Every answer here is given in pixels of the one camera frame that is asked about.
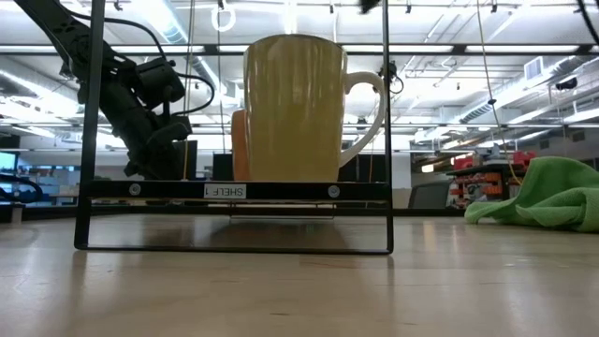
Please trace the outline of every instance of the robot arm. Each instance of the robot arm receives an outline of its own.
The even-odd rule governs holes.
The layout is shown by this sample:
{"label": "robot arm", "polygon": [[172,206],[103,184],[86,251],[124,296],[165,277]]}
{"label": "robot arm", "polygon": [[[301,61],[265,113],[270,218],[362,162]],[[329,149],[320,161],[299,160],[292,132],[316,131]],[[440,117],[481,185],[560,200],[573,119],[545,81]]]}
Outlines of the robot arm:
{"label": "robot arm", "polygon": [[[78,98],[87,97],[90,65],[91,30],[77,21],[58,0],[15,0],[22,10],[44,31],[58,54],[80,82]],[[129,150],[127,175],[135,173],[151,180],[183,178],[183,154],[172,141],[191,133],[187,117],[156,115],[152,109],[176,102],[184,96],[174,64],[164,58],[137,65],[115,52],[104,42],[100,109],[109,120],[113,134]]]}

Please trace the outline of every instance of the mug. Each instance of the mug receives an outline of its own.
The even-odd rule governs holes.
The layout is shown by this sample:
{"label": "mug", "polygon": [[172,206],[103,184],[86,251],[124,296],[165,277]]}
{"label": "mug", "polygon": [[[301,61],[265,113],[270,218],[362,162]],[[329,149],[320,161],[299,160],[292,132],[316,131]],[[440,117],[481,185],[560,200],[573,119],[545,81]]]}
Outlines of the mug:
{"label": "mug", "polygon": [[[376,135],[386,90],[372,72],[347,74],[347,54],[320,37],[263,38],[244,54],[249,178],[259,182],[336,182],[339,168]],[[373,125],[341,151],[345,95],[357,83],[380,95]]]}

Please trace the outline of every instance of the metal shelf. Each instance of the metal shelf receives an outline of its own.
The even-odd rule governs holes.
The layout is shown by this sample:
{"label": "metal shelf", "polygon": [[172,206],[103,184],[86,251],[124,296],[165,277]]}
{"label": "metal shelf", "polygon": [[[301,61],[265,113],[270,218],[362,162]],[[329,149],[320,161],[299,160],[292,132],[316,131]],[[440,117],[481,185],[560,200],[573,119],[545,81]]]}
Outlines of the metal shelf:
{"label": "metal shelf", "polygon": [[[194,251],[227,253],[276,253],[276,254],[335,254],[335,255],[387,255],[393,252],[393,205],[391,190],[391,115],[390,95],[387,95],[385,118],[385,183],[230,183],[230,182],[159,182],[159,181],[94,181],[95,176],[95,137],[99,111],[101,88],[101,51],[103,48],[103,25],[105,0],[92,4],[91,19],[91,66],[89,69],[88,90],[83,121],[80,170],[80,202],[77,208],[75,225],[75,247],[85,250],[104,251]],[[388,72],[389,39],[387,0],[383,0],[383,65]],[[385,86],[390,87],[389,77]],[[338,248],[259,248],[259,247],[185,247],[172,246],[108,246],[89,243],[92,199],[191,199],[223,202],[357,202],[368,201],[385,203],[386,247],[380,249],[338,249]]]}

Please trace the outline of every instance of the green towel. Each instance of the green towel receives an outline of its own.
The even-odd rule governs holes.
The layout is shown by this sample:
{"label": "green towel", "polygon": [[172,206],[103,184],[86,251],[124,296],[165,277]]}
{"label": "green towel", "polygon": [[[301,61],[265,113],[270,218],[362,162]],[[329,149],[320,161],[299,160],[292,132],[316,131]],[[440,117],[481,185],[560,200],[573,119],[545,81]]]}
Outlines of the green towel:
{"label": "green towel", "polygon": [[492,217],[507,225],[599,232],[599,172],[573,159],[535,158],[517,197],[474,202],[466,221]]}

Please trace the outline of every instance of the table surface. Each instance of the table surface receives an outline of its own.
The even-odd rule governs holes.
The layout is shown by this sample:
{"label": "table surface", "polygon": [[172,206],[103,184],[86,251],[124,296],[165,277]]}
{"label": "table surface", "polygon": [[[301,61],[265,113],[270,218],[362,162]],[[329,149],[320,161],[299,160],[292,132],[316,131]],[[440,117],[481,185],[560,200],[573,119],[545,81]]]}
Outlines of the table surface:
{"label": "table surface", "polygon": [[[369,246],[384,220],[94,217],[91,241]],[[74,220],[0,227],[0,330],[22,336],[596,336],[599,236],[396,218],[392,256],[98,253]]]}

